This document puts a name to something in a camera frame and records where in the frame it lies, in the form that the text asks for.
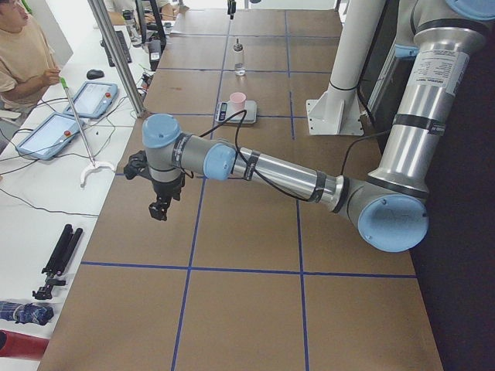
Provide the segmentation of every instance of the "keyboard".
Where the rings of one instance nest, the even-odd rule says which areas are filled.
[[[125,56],[125,59],[127,60],[127,63],[132,62],[131,54],[129,52],[127,42],[125,41],[124,33],[121,30],[115,31],[115,33],[117,34],[118,42],[121,44],[121,48],[122,48],[122,51],[124,52],[124,56]],[[107,54],[107,59],[108,59],[108,65],[110,67],[115,67],[115,63],[114,63],[114,61],[110,55],[110,50],[108,50],[107,45],[105,44],[105,41],[101,40],[100,45],[103,46],[105,49],[105,52]]]

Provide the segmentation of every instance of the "cup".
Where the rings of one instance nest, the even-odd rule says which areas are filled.
[[[229,97],[229,103],[234,112],[242,111],[246,105],[246,94],[241,93],[240,91],[232,93]]]
[[[40,361],[49,339],[0,330],[0,357]]]

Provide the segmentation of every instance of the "computer mouse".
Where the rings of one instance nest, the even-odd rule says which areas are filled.
[[[102,70],[89,70],[86,73],[86,77],[88,80],[100,79],[105,76]]]

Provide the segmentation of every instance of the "blue tablet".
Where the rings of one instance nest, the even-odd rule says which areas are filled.
[[[101,117],[111,106],[117,92],[118,88],[114,83],[86,81],[73,96],[77,114],[85,118]],[[70,105],[63,110],[63,113],[73,116]]]
[[[79,126],[73,116],[54,112],[17,145],[17,152],[50,160],[78,132]]]

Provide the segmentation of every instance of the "white desk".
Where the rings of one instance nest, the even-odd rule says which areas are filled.
[[[124,27],[117,27],[117,29],[122,29],[125,36],[128,37]],[[103,70],[105,76],[95,81],[112,82],[119,87],[119,94],[111,107],[112,110],[120,98],[126,96],[126,92],[116,68],[108,66],[106,54],[100,46],[100,39],[99,30],[91,31],[62,69],[60,76],[66,79],[69,88],[75,94],[82,83],[87,80],[86,72],[88,70]],[[142,49],[132,47],[129,49],[132,58],[129,67],[132,76],[138,82],[143,72],[149,72],[145,70],[145,68],[149,68],[148,54]],[[58,97],[65,97],[60,84],[50,87],[43,96],[43,100],[47,101]],[[62,112],[67,106],[67,100],[54,102],[50,105],[56,111]],[[52,109],[46,105],[36,108],[22,127],[36,128],[51,112]],[[125,99],[119,108],[109,116],[109,119],[115,127],[111,126],[110,122],[103,120],[92,128],[88,128],[85,133],[93,154],[96,155],[103,148],[96,155],[96,159],[117,165],[136,119],[129,99]],[[18,133],[13,142],[18,144],[27,134],[27,132]],[[111,140],[104,146],[110,135]],[[73,139],[72,143],[66,146],[59,155],[67,153],[87,156],[80,137]],[[3,151],[0,160],[16,156],[15,149],[9,145]],[[0,161],[0,173],[20,168],[30,162],[24,158]],[[4,175],[3,180],[0,181],[0,188],[35,206],[71,213],[98,215],[114,178],[114,173],[108,168],[92,172],[87,177],[86,186],[81,188],[80,174],[89,164],[89,159],[76,155],[54,158],[50,161],[38,161],[27,168]],[[45,326],[21,325],[4,320],[0,321],[0,328],[2,329],[49,338],[55,328],[97,217],[68,216],[36,210],[3,192],[0,192],[0,207],[0,235],[2,236],[0,271],[3,280],[2,285],[0,285],[0,300],[19,303],[36,302],[31,296],[32,291],[37,291],[44,284],[46,275],[41,274],[41,270],[50,258],[63,227],[70,223],[74,230],[76,228],[84,230],[64,275],[67,279],[67,285],[54,288],[53,299],[43,301],[50,304],[55,312],[55,316],[49,324]],[[0,358],[2,371],[36,370],[38,364],[35,361]]]

